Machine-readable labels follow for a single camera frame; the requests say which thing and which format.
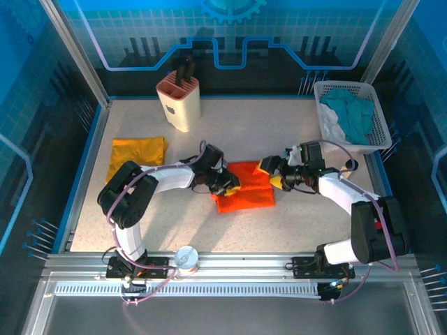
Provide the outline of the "orange t-shirt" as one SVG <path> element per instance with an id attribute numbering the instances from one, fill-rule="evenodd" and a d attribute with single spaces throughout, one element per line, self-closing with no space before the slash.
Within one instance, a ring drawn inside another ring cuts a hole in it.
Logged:
<path id="1" fill-rule="evenodd" d="M 228 169 L 239 178 L 241 187 L 229 196 L 211 195 L 220 214 L 275 206 L 270 176 L 258 169 L 258 162 L 229 163 Z"/>

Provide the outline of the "white t-shirt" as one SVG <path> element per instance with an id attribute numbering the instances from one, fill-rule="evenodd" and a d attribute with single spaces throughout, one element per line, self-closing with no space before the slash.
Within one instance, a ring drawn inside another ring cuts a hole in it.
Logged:
<path id="1" fill-rule="evenodd" d="M 326 137 L 333 141 L 346 144 L 345 132 L 339 125 L 337 113 L 326 104 L 320 104 L 323 117 L 323 130 Z"/>

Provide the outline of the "folded yellow t-shirt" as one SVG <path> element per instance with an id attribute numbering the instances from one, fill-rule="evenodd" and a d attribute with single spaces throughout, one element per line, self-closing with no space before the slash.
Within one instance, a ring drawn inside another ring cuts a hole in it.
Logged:
<path id="1" fill-rule="evenodd" d="M 169 143 L 164 137 L 113 139 L 105 182 L 108 183 L 127 161 L 144 166 L 164 165 L 168 147 Z"/>

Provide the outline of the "cream knife block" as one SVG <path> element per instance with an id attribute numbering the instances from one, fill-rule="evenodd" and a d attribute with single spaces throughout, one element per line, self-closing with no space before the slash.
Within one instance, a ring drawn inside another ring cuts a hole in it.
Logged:
<path id="1" fill-rule="evenodd" d="M 200 86 L 195 77 L 190 82 L 176 84 L 177 71 L 166 75 L 157 85 L 156 92 L 167 121 L 177 130 L 188 133 L 202 117 Z"/>

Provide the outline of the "teal t-shirt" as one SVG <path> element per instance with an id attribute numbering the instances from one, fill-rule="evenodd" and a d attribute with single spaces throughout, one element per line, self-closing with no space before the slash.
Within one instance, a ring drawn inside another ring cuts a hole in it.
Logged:
<path id="1" fill-rule="evenodd" d="M 374 102 L 358 98 L 347 89 L 334 88 L 320 98 L 338 117 L 338 124 L 351 144 L 367 146 L 373 131 Z"/>

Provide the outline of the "tin can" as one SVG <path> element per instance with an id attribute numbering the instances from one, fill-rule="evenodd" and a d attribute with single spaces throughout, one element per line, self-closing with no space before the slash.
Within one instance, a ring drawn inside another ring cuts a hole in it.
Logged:
<path id="1" fill-rule="evenodd" d="M 174 263 L 181 275 L 191 275 L 199 268 L 197 250 L 192 246 L 182 246 L 174 256 Z"/>

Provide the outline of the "white plastic basket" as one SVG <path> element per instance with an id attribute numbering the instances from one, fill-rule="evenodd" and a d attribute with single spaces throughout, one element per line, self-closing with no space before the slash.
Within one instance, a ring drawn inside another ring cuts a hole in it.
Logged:
<path id="1" fill-rule="evenodd" d="M 360 152 L 362 154 L 370 154 L 376 150 L 387 149 L 391 146 L 392 140 L 386 124 L 383 110 L 379 102 L 378 96 L 374 87 L 364 82 L 349 82 L 349 81 L 318 81 L 314 83 L 314 95 L 316 100 L 316 108 L 318 113 L 319 126 L 321 129 L 322 138 L 326 141 L 329 139 L 326 137 L 323 130 L 323 117 L 320 108 L 320 98 L 326 95 L 330 90 L 334 88 L 347 89 L 358 98 L 364 98 L 374 102 L 374 115 L 373 115 L 373 131 L 371 135 L 367 136 L 369 144 L 367 146 L 351 144 L 346 141 L 346 144 L 334 142 L 342 145 L 350 152 Z"/>

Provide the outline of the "aluminium rail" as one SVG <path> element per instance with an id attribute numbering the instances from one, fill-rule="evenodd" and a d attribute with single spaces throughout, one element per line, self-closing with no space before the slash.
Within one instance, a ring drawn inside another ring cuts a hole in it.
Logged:
<path id="1" fill-rule="evenodd" d="M 174 280 L 204 283 L 281 283 L 292 282 L 293 274 L 285 269 L 293 253 L 200 253 L 199 268 L 192 274 L 177 271 Z M 62 281 L 104 281 L 108 258 L 100 253 L 64 253 L 49 255 L 41 278 Z M 391 271 L 373 264 L 368 282 L 405 283 L 420 278 L 414 255 L 398 257 L 400 270 Z"/>

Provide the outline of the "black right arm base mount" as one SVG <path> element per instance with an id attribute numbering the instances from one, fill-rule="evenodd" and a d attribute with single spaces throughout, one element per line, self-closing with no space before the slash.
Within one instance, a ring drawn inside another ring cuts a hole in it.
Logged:
<path id="1" fill-rule="evenodd" d="M 356 277 L 354 268 L 350 268 L 348 263 L 328 265 L 320 269 L 313 257 L 291 258 L 291 271 L 294 279 L 353 279 Z"/>

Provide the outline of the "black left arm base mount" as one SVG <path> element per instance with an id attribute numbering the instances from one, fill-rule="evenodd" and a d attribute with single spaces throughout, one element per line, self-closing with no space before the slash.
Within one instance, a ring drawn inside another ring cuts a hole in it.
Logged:
<path id="1" fill-rule="evenodd" d="M 149 257 L 143 255 L 137 261 L 138 265 L 131 264 L 122 255 L 117 253 L 108 260 L 105 277 L 107 279 L 167 279 L 169 259 L 167 257 Z"/>

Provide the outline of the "aluminium frame post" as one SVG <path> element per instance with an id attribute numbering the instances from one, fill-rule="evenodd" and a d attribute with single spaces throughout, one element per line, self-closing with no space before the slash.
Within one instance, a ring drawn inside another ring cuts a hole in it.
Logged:
<path id="1" fill-rule="evenodd" d="M 59 34 L 59 37 L 62 39 L 62 42 L 98 103 L 101 107 L 109 108 L 110 98 L 60 5 L 54 0 L 38 1 Z"/>
<path id="2" fill-rule="evenodd" d="M 369 62 L 360 81 L 373 84 L 390 53 L 395 48 L 402 32 L 409 23 L 420 0 L 402 0 L 397 12 L 393 16 L 386 32 L 383 35 L 371 61 Z"/>

